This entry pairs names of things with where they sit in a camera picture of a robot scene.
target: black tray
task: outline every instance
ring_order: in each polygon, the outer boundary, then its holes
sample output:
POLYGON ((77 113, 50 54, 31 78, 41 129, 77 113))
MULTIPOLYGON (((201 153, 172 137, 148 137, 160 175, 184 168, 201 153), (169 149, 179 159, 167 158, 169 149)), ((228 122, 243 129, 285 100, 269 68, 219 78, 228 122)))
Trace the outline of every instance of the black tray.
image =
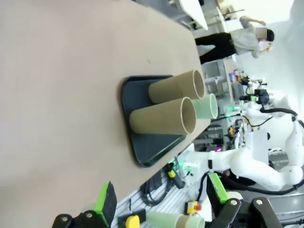
POLYGON ((123 114, 135 160, 143 167, 154 165, 172 148, 183 141, 185 135, 136 134, 131 130, 129 116, 132 111, 154 105, 148 94, 149 85, 172 76, 131 76, 121 87, 123 114))

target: beige tabletop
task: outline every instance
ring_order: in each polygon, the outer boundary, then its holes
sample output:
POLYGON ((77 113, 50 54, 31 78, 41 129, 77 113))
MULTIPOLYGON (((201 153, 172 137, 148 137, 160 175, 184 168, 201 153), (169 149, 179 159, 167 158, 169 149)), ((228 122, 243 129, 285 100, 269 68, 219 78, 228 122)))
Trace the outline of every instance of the beige tabletop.
POLYGON ((133 161, 121 82, 201 72, 192 34, 165 16, 130 0, 3 0, 0 15, 0 227, 50 228, 109 180, 121 200, 209 125, 150 168, 133 161))

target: black hair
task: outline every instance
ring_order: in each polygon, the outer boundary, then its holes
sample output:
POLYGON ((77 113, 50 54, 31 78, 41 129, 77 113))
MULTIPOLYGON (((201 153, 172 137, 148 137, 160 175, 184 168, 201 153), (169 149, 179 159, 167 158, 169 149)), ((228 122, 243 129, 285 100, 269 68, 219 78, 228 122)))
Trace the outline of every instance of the black hair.
POLYGON ((267 29, 267 41, 274 41, 275 40, 275 33, 271 29, 267 29))

